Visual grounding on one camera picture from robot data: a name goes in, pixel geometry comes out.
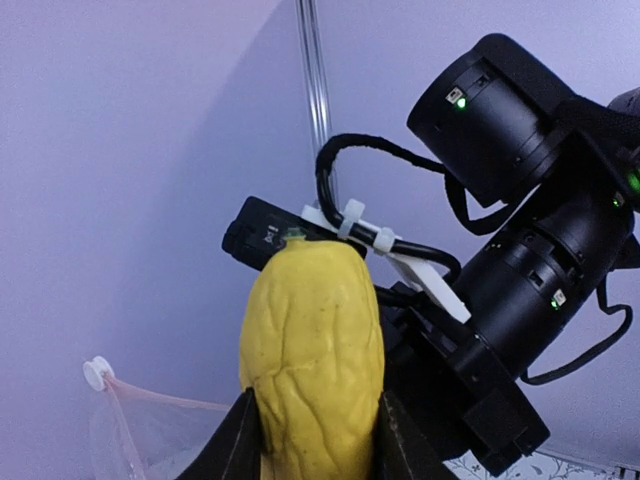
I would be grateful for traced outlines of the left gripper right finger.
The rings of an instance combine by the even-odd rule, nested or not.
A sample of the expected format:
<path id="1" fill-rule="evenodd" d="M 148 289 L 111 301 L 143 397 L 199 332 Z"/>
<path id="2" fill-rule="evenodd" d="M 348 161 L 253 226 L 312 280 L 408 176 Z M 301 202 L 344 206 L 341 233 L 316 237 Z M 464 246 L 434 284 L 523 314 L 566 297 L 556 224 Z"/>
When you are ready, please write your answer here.
<path id="1" fill-rule="evenodd" d="M 381 396 L 374 446 L 375 479 L 457 479 L 393 392 Z"/>

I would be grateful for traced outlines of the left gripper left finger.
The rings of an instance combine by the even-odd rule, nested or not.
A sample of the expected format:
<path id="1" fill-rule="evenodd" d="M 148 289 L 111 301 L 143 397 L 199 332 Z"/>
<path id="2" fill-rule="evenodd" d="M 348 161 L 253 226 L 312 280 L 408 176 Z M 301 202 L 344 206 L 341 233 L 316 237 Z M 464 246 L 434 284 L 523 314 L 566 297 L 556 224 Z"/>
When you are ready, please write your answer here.
<path id="1" fill-rule="evenodd" d="M 253 389 L 246 389 L 178 480 L 258 480 L 262 431 Z"/>

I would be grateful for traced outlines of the clear zip top bag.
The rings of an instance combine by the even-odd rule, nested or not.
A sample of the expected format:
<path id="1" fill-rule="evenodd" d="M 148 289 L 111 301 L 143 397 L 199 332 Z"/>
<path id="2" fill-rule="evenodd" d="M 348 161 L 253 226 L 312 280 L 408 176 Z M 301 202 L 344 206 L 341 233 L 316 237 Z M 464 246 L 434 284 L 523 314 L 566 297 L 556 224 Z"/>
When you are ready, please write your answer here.
<path id="1" fill-rule="evenodd" d="M 82 371 L 93 390 L 89 446 L 96 479 L 177 478 L 230 410 L 124 382 L 102 356 L 84 362 Z"/>

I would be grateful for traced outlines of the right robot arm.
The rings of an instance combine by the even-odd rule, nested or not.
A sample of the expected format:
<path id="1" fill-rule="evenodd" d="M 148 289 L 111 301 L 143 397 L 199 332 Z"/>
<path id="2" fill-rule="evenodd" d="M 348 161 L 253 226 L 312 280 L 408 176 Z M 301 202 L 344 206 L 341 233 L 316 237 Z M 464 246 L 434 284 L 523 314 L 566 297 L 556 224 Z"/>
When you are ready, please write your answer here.
<path id="1" fill-rule="evenodd" d="M 425 443 L 431 478 L 472 453 L 492 475 L 549 430 L 522 392 L 569 375 L 626 332 L 606 279 L 639 265 L 639 120 L 577 95 L 507 35 L 482 37 L 412 109 L 459 222 L 487 237 L 447 285 L 457 320 L 403 284 L 381 312 L 385 387 Z"/>

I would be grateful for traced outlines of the yellow toy corn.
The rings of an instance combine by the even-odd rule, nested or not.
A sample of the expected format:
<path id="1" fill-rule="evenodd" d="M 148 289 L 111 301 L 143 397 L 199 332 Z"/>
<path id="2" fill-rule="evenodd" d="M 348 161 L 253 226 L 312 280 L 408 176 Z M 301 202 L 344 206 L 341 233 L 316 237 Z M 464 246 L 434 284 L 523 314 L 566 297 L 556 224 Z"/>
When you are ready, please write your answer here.
<path id="1" fill-rule="evenodd" d="M 239 345 L 264 479 L 368 479 L 385 357 L 366 263 L 338 241 L 289 241 L 258 275 Z"/>

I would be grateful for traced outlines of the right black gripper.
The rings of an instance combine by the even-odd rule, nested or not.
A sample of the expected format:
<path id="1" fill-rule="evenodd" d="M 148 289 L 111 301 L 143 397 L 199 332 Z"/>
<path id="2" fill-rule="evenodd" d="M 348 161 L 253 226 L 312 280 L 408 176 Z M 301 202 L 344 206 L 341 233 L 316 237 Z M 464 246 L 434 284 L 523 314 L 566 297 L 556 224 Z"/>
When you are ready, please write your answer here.
<path id="1" fill-rule="evenodd" d="M 486 342 L 402 283 L 375 289 L 384 386 L 440 460 L 472 453 L 492 475 L 532 455 L 550 431 Z"/>

